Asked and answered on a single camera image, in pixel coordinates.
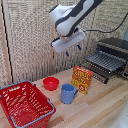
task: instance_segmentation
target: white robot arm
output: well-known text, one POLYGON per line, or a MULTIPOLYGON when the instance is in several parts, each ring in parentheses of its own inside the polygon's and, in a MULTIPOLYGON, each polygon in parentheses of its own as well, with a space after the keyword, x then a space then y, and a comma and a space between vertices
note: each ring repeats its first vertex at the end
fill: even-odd
POLYGON ((78 24, 104 0, 81 0, 77 5, 56 5, 49 12, 52 25, 59 37, 52 42, 56 52, 65 51, 70 46, 85 39, 85 33, 78 24))
POLYGON ((81 0, 76 6, 55 6, 49 13, 53 26, 62 37, 70 37, 76 26, 104 0, 81 0))

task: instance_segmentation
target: cereal box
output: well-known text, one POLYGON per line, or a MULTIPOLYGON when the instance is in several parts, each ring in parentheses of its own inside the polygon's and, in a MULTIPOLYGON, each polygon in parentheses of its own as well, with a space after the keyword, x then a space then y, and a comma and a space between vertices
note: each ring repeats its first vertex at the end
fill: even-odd
POLYGON ((91 84, 93 72, 79 66, 74 67, 71 84, 86 94, 91 84))

